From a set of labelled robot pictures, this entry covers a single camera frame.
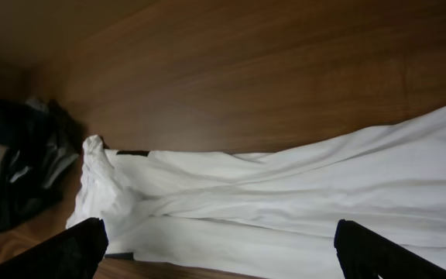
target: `white robe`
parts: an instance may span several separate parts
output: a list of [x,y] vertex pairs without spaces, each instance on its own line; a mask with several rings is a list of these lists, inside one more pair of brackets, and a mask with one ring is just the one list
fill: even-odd
[[343,278],[354,220],[446,269],[446,107],[278,153],[116,155],[84,142],[67,228],[105,221],[107,253],[268,278]]

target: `black trim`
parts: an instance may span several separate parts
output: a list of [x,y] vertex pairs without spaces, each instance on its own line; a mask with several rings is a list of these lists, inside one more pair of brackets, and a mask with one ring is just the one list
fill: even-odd
[[131,252],[131,253],[105,254],[105,258],[116,259],[116,260],[134,260],[133,259],[133,252]]
[[149,156],[150,151],[144,150],[120,150],[116,153],[116,155],[135,155],[135,156]]

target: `white cloth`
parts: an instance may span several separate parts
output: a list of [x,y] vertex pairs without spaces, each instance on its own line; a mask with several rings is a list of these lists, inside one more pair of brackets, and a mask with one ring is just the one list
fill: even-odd
[[446,269],[446,107],[278,153],[116,155],[84,142],[71,227],[104,219],[107,253],[268,278],[343,278],[354,220]]

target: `wooden floor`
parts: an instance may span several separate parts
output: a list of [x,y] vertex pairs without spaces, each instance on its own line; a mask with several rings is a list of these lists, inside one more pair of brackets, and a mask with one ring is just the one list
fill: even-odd
[[[56,53],[29,90],[115,149],[283,150],[446,105],[446,0],[158,1]],[[0,263],[63,230],[79,177],[0,234]],[[118,277],[239,276],[103,260],[96,278]]]

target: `wood grain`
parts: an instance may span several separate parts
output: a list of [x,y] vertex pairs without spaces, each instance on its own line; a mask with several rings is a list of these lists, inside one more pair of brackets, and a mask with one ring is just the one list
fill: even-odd
[[32,67],[154,0],[0,0],[0,59]]
[[[446,105],[446,0],[158,1],[33,70],[115,149],[277,151]],[[0,236],[0,260],[64,227]],[[44,229],[42,224],[53,229]],[[98,278],[239,277],[105,260]]]

